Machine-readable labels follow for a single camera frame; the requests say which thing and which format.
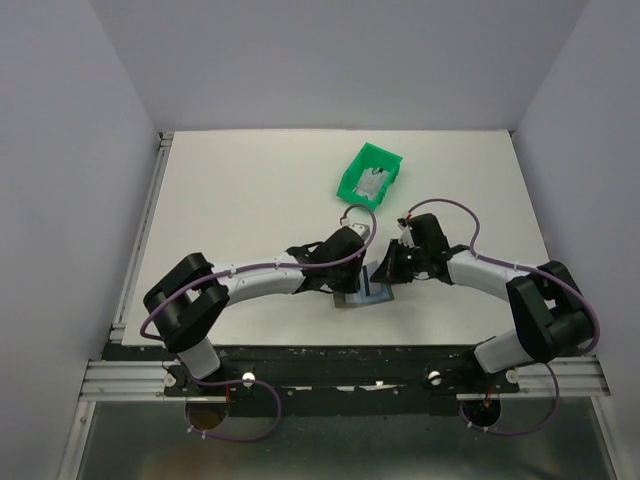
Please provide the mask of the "grey card holder wallet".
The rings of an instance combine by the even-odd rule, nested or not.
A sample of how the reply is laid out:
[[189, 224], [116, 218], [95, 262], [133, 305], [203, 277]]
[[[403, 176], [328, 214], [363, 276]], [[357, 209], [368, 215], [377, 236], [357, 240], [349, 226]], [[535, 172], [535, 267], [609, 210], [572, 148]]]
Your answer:
[[353, 309], [373, 306], [394, 300], [390, 285], [373, 283], [361, 287], [355, 294], [335, 292], [332, 294], [334, 307], [337, 309]]

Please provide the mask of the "silver magnetic stripe card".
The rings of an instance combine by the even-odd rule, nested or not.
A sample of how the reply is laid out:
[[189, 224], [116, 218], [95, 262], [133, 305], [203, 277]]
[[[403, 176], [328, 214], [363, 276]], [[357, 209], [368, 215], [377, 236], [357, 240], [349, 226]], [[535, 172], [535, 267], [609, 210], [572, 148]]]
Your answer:
[[371, 277], [378, 267], [379, 263], [377, 261], [373, 261], [362, 266], [359, 277], [360, 296], [362, 298], [376, 296], [382, 291], [382, 287], [379, 283], [371, 281]]

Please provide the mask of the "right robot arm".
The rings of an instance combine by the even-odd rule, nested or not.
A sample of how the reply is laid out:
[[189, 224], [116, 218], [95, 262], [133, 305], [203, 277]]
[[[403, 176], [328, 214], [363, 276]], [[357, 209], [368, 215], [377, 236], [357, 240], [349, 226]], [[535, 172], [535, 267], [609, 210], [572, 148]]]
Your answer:
[[474, 253], [469, 246], [452, 246], [433, 214], [401, 219], [399, 226], [402, 234], [389, 243], [372, 282], [407, 284], [423, 276], [509, 304], [514, 329], [478, 344], [472, 360], [460, 367], [467, 389], [483, 391], [500, 371], [547, 363], [597, 339], [594, 314], [564, 264], [510, 266]]

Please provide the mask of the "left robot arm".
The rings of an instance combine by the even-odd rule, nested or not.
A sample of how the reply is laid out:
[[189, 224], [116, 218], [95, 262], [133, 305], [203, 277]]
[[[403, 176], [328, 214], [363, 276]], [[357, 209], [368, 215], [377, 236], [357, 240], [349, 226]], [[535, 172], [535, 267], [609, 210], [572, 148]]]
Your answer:
[[214, 393], [222, 380], [219, 359], [208, 334], [223, 310], [269, 295], [305, 292], [354, 294], [359, 290], [366, 224], [343, 223], [329, 238], [288, 248], [271, 261], [230, 266], [221, 272], [203, 254], [184, 257], [143, 297], [155, 335], [184, 365], [187, 382], [201, 395]]

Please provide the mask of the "cards in green bin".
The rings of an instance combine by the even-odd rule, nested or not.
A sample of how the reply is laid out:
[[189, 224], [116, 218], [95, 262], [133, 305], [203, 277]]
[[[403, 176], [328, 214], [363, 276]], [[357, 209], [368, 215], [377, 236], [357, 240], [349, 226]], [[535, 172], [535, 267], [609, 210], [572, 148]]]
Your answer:
[[382, 168], [364, 169], [353, 192], [362, 198], [374, 201], [382, 191], [388, 176], [389, 172]]

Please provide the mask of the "green plastic bin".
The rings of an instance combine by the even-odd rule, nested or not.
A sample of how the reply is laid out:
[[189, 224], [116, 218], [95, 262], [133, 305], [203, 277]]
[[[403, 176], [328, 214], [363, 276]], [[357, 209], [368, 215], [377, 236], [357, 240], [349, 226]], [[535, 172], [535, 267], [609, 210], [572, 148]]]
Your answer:
[[362, 204], [375, 211], [395, 182], [402, 160], [397, 154], [365, 143], [343, 173], [336, 196], [350, 205]]

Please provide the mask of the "aluminium left side rail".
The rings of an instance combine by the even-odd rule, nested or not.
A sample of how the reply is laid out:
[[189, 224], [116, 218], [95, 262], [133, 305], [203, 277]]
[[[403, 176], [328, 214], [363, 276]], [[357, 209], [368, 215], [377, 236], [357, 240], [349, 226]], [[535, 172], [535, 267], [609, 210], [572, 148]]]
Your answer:
[[135, 285], [139, 275], [144, 250], [146, 248], [149, 225], [152, 222], [155, 205], [161, 188], [161, 183], [174, 141], [174, 132], [160, 132], [157, 155], [151, 176], [149, 188], [143, 204], [143, 210], [130, 255], [124, 283], [119, 295], [115, 313], [112, 318], [107, 345], [121, 343], [124, 338], [126, 319], [131, 306]]

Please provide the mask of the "aluminium rail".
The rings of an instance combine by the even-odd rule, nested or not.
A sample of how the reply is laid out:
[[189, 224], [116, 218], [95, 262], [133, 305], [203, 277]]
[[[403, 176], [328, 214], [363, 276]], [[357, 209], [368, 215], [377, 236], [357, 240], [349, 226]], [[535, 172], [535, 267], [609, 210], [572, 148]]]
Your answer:
[[151, 176], [149, 188], [143, 204], [143, 210], [130, 255], [124, 283], [119, 295], [115, 313], [112, 318], [107, 345], [121, 343], [124, 338], [126, 319], [131, 306], [135, 285], [139, 275], [144, 250], [146, 248], [149, 225], [152, 222], [155, 205], [161, 188], [161, 183], [174, 141], [174, 132], [160, 132], [157, 155]]
[[[165, 393], [167, 369], [160, 361], [92, 361], [86, 368], [79, 399], [84, 402], [170, 401]], [[549, 368], [541, 365], [520, 367], [507, 377], [518, 390], [494, 387], [491, 396], [506, 399], [606, 397], [611, 394], [602, 367], [595, 357], [559, 358]]]

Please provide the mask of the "aluminium front rail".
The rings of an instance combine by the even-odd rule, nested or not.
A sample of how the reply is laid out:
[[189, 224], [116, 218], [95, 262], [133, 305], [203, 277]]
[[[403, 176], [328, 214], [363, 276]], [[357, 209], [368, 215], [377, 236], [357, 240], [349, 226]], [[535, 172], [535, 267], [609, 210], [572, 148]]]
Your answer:
[[[160, 361], [92, 361], [86, 368], [79, 399], [84, 402], [170, 401], [165, 393], [167, 369]], [[494, 387], [491, 396], [506, 399], [606, 397], [611, 394], [602, 367], [595, 357], [559, 358], [549, 368], [541, 365], [520, 367], [507, 377], [518, 390]]]

